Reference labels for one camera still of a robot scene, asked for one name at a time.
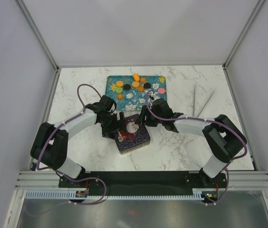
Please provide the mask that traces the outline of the square cookie tin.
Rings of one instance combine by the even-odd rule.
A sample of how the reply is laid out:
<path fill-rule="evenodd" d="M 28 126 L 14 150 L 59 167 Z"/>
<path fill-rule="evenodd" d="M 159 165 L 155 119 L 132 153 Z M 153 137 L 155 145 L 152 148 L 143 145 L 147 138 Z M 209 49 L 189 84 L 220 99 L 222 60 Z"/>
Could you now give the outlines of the square cookie tin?
<path fill-rule="evenodd" d="M 123 132 L 115 134 L 115 143 L 120 154 L 126 154 L 134 150 L 140 149 L 150 144 L 151 137 L 149 133 L 129 133 Z"/>

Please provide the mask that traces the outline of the gold tin lid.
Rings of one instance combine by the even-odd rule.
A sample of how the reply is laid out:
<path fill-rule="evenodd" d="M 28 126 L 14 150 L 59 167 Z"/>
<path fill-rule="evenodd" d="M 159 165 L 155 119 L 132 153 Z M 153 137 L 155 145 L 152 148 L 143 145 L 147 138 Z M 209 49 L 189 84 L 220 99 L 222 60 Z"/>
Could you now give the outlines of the gold tin lid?
<path fill-rule="evenodd" d="M 115 133 L 115 143 L 120 154 L 126 154 L 150 144 L 151 137 L 144 125 L 138 125 L 135 121 L 139 114 L 125 118 L 125 126 L 128 134 L 122 131 Z"/>

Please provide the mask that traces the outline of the metal tongs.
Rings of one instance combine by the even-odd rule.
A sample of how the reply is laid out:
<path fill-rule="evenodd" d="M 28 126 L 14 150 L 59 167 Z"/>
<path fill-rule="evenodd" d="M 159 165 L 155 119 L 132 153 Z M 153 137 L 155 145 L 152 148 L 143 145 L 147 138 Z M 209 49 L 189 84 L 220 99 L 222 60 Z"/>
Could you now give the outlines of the metal tongs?
<path fill-rule="evenodd" d="M 196 82 L 192 88 L 192 116 L 199 117 L 212 99 L 216 87 L 210 87 L 208 90 L 199 86 Z"/>

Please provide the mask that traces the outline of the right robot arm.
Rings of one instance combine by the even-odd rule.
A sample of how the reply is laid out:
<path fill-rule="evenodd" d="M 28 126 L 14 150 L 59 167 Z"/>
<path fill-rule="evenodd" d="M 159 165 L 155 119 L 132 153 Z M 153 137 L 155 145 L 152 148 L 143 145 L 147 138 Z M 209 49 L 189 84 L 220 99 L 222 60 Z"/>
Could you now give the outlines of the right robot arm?
<path fill-rule="evenodd" d="M 173 112 L 167 101 L 160 98 L 151 106 L 144 105 L 135 123 L 149 127 L 161 124 L 167 131 L 204 137 L 212 156 L 200 169 L 199 182 L 207 188 L 216 182 L 218 174 L 233 160 L 242 158 L 248 153 L 246 137 L 224 114 L 214 119 L 190 117 Z"/>

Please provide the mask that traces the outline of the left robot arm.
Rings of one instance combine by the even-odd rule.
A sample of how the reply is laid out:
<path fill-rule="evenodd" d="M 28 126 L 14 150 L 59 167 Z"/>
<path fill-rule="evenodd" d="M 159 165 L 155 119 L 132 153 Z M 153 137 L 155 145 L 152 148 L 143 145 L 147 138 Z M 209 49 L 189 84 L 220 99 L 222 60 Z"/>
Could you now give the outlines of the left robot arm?
<path fill-rule="evenodd" d="M 68 141 L 82 130 L 100 124 L 102 137 L 114 139 L 115 133 L 122 131 L 128 134 L 123 112 L 114 113 L 111 109 L 116 102 L 104 95 L 99 102 L 87 104 L 80 112 L 56 124 L 44 122 L 40 125 L 33 142 L 30 155 L 37 160 L 36 169 L 52 169 L 69 177 L 69 182 L 75 187 L 85 184 L 85 168 L 67 156 Z"/>

